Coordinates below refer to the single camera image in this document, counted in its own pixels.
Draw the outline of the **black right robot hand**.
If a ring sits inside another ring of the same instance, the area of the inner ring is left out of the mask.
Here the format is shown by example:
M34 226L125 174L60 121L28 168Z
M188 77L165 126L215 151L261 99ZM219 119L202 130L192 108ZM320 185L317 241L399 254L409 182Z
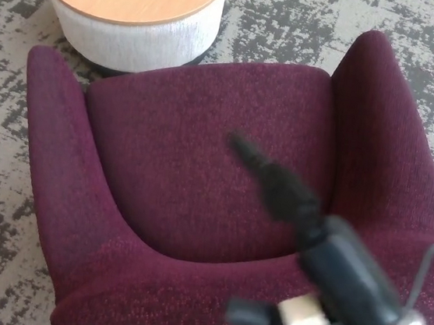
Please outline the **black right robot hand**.
M298 264L319 294L271 304L232 298L229 325L396 325L403 306L391 282L345 220L325 215L301 179L237 133L228 144L258 180L270 216L294 225Z

